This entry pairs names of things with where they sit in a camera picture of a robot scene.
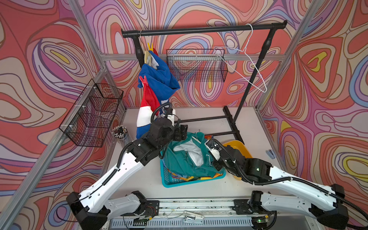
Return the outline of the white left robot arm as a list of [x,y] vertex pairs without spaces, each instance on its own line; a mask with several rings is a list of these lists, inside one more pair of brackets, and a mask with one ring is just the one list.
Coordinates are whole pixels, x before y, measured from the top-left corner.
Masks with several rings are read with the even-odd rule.
[[165,117],[152,121],[149,131],[141,138],[127,144],[116,163],[105,175],[84,191],[67,196],[71,212],[83,230],[99,230],[105,223],[123,215],[145,215],[147,200],[134,191],[130,195],[111,199],[123,183],[151,160],[163,156],[172,141],[187,138],[187,125],[173,124]]

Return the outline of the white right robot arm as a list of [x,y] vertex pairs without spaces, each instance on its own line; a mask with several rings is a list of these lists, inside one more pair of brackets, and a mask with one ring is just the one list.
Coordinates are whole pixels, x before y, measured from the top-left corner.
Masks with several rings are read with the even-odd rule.
[[293,176],[264,160],[246,158],[239,150],[224,146],[217,140],[211,140],[207,149],[214,157],[213,164],[217,169],[225,169],[252,186],[275,187],[291,195],[266,195],[262,191],[253,191],[251,199],[248,200],[251,211],[299,213],[336,230],[368,228],[349,223],[348,208],[354,209],[365,219],[368,215],[363,209],[346,200],[345,189],[339,184],[325,186]]

